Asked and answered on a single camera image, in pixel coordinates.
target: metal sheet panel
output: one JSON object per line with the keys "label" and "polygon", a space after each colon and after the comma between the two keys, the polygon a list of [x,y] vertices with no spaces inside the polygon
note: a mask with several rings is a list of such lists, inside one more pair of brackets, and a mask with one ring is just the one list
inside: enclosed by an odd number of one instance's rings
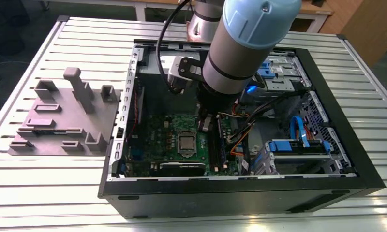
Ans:
{"label": "metal sheet panel", "polygon": [[[124,220],[96,197],[104,157],[6,154],[40,79],[68,87],[66,66],[92,88],[122,88],[133,39],[156,39],[161,23],[70,17],[57,23],[0,112],[0,230],[36,231],[387,231],[387,188],[311,214]],[[172,25],[165,39],[185,40]],[[291,32],[279,46],[309,50],[387,186],[387,95],[335,35]]]}

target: black cable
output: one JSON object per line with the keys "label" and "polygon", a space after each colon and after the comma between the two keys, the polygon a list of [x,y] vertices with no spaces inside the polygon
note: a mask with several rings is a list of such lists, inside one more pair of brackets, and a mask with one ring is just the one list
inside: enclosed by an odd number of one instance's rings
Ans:
{"label": "black cable", "polygon": [[181,89],[173,89],[169,82],[168,82],[168,78],[165,75],[165,72],[162,70],[162,66],[161,66],[161,62],[160,62],[160,44],[161,44],[161,40],[162,40],[162,36],[165,34],[166,28],[174,18],[174,16],[177,15],[180,9],[188,4],[191,0],[184,0],[183,3],[176,7],[176,9],[173,10],[172,14],[168,17],[168,20],[165,21],[165,24],[162,25],[162,29],[157,38],[157,43],[156,43],[156,62],[157,62],[157,68],[158,68],[158,72],[160,72],[160,76],[162,81],[165,82],[169,92],[173,94],[177,94],[181,92]]}
{"label": "black cable", "polygon": [[192,16],[193,16],[193,7],[192,7],[192,1],[189,1],[189,9],[191,9]]}
{"label": "black cable", "polygon": [[248,130],[248,128],[252,126],[252,124],[255,122],[255,118],[257,116],[263,115],[269,109],[272,109],[273,104],[281,102],[288,97],[299,96],[299,95],[304,94],[305,92],[307,92],[305,90],[300,90],[300,91],[295,91],[291,93],[284,93],[279,97],[276,97],[276,98],[271,99],[268,102],[265,102],[265,104],[260,105],[255,109],[255,111],[252,112],[249,117],[247,118],[245,126],[231,136],[231,138],[233,139],[236,136],[241,135]]}
{"label": "black cable", "polygon": [[265,104],[260,105],[255,111],[252,112],[252,114],[249,115],[249,117],[247,118],[245,122],[248,123],[251,121],[251,119],[253,119],[255,117],[257,117],[259,115],[261,115],[264,112],[267,112],[271,109],[271,106],[279,102],[281,102],[284,99],[293,97],[293,96],[299,96],[301,94],[304,94],[307,91],[305,90],[299,90],[291,93],[284,93],[283,95],[280,95],[279,97],[271,99]]}

